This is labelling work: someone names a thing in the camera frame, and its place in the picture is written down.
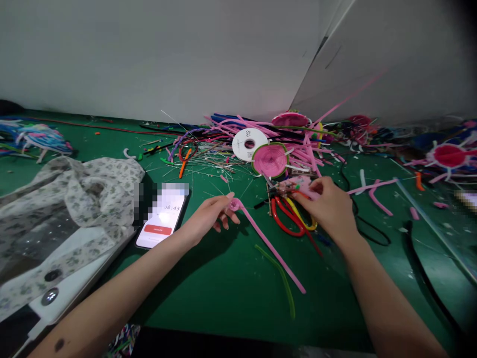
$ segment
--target red scissors handle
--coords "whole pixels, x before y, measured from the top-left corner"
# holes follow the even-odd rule
[[[290,218],[293,220],[293,222],[300,228],[300,231],[299,232],[294,232],[294,231],[291,231],[289,228],[287,228],[285,225],[283,225],[283,223],[280,221],[280,218],[278,217],[278,214],[277,214],[277,203],[278,203],[278,206],[280,207],[280,209],[282,209],[282,211]],[[287,206],[287,208],[285,208],[280,200],[280,197],[276,196],[274,198],[272,198],[272,215],[275,219],[275,221],[277,222],[278,226],[280,226],[280,228],[285,231],[287,234],[289,235],[292,235],[292,236],[295,236],[295,237],[302,237],[304,234],[306,234],[308,236],[308,238],[310,239],[310,242],[312,243],[313,247],[315,248],[315,250],[318,252],[318,254],[323,257],[323,253],[321,252],[321,250],[319,249],[317,243],[315,242],[315,240],[313,239],[312,235],[310,234],[310,232],[306,229],[306,227],[304,226],[304,224],[302,223],[302,221],[293,213],[293,210],[292,208],[290,207],[290,204],[288,204],[286,201],[284,201],[285,205]]]
[[[278,217],[278,214],[277,214],[277,203],[278,203],[278,206],[280,207],[280,209],[290,218],[293,220],[293,222],[298,226],[298,228],[300,229],[299,232],[295,232],[295,231],[291,231],[289,228],[287,228],[281,221],[280,221],[280,218]],[[301,225],[301,221],[291,212],[292,209],[290,208],[290,206],[288,205],[288,203],[285,201],[285,204],[287,205],[288,207],[288,210],[287,208],[285,208],[280,200],[280,198],[278,196],[276,196],[275,198],[272,198],[272,215],[273,215],[273,218],[275,219],[275,221],[277,222],[278,226],[280,226],[280,228],[285,231],[287,234],[289,235],[292,235],[292,236],[295,236],[295,237],[302,237],[304,234],[305,234],[305,228]]]

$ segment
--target right hand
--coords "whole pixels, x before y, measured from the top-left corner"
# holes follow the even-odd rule
[[[315,218],[338,246],[347,238],[359,235],[353,214],[353,202],[348,193],[333,183],[331,177],[316,179],[310,184],[310,190],[321,196],[312,201],[295,192],[292,197]]]

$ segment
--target scissors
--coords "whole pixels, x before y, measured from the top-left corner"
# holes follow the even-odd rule
[[[295,204],[293,203],[293,200],[290,199],[289,197],[285,197],[285,200],[287,201],[287,203],[290,205],[291,209],[293,210],[293,213],[299,218],[299,220],[303,223],[303,226],[305,227],[305,229],[307,230],[310,230],[310,231],[314,231],[316,230],[317,226],[318,226],[318,223],[316,222],[315,218],[312,217],[312,224],[311,226],[308,226],[306,224],[306,222],[303,220],[302,216],[300,215],[300,212],[298,211],[297,207],[295,206]]]
[[[268,184],[268,187],[270,188],[268,190],[268,193],[270,194],[275,194],[278,189],[277,187],[275,186],[275,184],[272,183],[272,180],[269,178],[269,177],[266,177],[266,176],[263,176],[265,178],[265,180],[267,181],[267,184]]]
[[[305,227],[304,222],[298,218],[298,216],[295,214],[294,210],[292,209],[291,205],[289,204],[289,201],[291,201],[289,198],[286,198],[284,201],[284,204],[282,203],[280,196],[277,194],[273,194],[271,197],[271,207],[272,207],[272,215],[275,221],[277,222],[278,226],[285,231],[287,234],[295,236],[295,237],[302,237],[303,235],[307,235],[308,238],[310,239],[313,247],[315,250],[318,252],[318,254],[323,257],[323,253],[319,249],[317,243],[313,239],[312,235],[310,234],[309,230]],[[277,214],[277,204],[279,208],[298,226],[300,229],[298,232],[292,231],[289,228],[287,228],[280,220]]]

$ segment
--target forearm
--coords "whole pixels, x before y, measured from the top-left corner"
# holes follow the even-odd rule
[[[99,356],[191,246],[180,230],[169,236],[78,305],[30,356]]]
[[[356,233],[341,248],[377,355],[446,357],[446,352],[388,276],[368,243]]]

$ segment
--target red button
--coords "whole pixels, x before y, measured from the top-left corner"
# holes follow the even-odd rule
[[[163,234],[163,235],[170,235],[172,232],[171,228],[166,228],[163,226],[156,226],[156,225],[146,225],[144,231],[152,232],[154,234]]]

